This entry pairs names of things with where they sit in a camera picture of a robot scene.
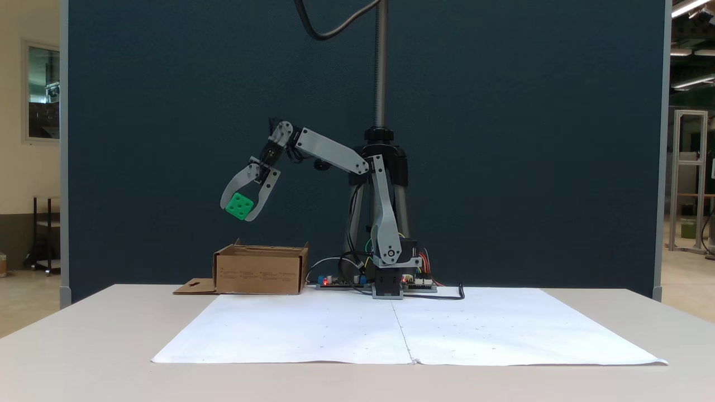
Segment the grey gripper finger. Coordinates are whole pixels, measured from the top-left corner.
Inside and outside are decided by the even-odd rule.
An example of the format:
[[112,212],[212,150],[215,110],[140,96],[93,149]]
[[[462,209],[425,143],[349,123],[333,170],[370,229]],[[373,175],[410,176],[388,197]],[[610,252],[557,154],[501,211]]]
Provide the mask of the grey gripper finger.
[[245,221],[247,222],[254,221],[263,211],[281,174],[279,170],[253,170],[252,172],[255,173],[252,183],[260,185],[260,190],[258,190],[258,200],[254,201],[250,213],[246,214]]
[[249,165],[232,178],[222,193],[220,206],[229,214],[250,213],[254,202],[240,193],[240,189],[252,183]]

